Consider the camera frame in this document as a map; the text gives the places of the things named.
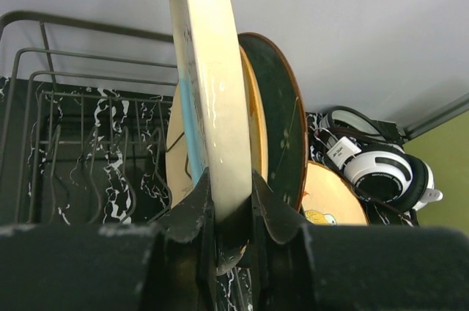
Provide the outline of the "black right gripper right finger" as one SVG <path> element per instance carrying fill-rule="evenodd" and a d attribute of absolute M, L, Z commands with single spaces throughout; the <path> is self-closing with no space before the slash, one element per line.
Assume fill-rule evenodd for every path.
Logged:
<path fill-rule="evenodd" d="M 457 230 L 307 221 L 254 173 L 255 310 L 466 310 L 468 237 Z"/>

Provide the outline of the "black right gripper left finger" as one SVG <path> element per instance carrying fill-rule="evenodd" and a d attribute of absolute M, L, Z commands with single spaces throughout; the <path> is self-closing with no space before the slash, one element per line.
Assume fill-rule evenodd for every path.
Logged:
<path fill-rule="evenodd" d="M 3 310 L 213 310 L 210 179 L 151 224 L 1 228 Z"/>

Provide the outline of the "cream bird plate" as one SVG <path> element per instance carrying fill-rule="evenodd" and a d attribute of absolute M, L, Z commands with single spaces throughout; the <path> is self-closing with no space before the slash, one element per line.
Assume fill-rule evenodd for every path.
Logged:
<path fill-rule="evenodd" d="M 308 162 L 301 205 L 306 219 L 313 224 L 369 224 L 349 186 L 335 172 L 313 161 Z"/>
<path fill-rule="evenodd" d="M 263 178 L 268 171 L 268 140 L 265 112 L 254 69 L 243 48 L 240 49 L 251 144 L 251 165 Z M 180 88 L 175 89 L 166 136 L 166 179 L 175 207 L 193 190 L 188 149 L 183 131 Z"/>

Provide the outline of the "teal glazed plate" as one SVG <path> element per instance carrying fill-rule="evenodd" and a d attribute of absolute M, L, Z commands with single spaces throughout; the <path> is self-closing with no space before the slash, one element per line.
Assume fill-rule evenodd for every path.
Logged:
<path fill-rule="evenodd" d="M 281 49 L 264 35 L 244 32 L 240 46 L 254 69 L 267 126 L 268 171 L 273 193 L 301 207 L 308 163 L 306 112 L 295 74 Z"/>

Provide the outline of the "white plate blue band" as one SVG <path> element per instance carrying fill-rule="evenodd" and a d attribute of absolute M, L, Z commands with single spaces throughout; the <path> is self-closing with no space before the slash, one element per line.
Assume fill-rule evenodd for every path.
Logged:
<path fill-rule="evenodd" d="M 182 119 L 194 182 L 210 177 L 217 272 L 248 243 L 251 148 L 240 49 L 231 0 L 169 0 Z"/>

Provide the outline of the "white black headphones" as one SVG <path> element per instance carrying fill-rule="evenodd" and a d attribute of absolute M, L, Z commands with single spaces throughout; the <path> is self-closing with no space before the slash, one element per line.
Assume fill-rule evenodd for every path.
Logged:
<path fill-rule="evenodd" d="M 326 166 L 366 205 L 380 206 L 410 221 L 416 211 L 443 199 L 430 166 L 406 153 L 400 138 L 359 111 L 331 108 L 313 136 Z"/>

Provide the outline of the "green storage box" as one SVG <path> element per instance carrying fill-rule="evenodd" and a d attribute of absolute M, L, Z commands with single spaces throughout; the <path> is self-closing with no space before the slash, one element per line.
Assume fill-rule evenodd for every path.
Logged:
<path fill-rule="evenodd" d="M 468 233 L 468 113 L 410 140 L 405 151 L 428 163 L 443 192 L 441 201 L 417 212 L 420 225 Z"/>

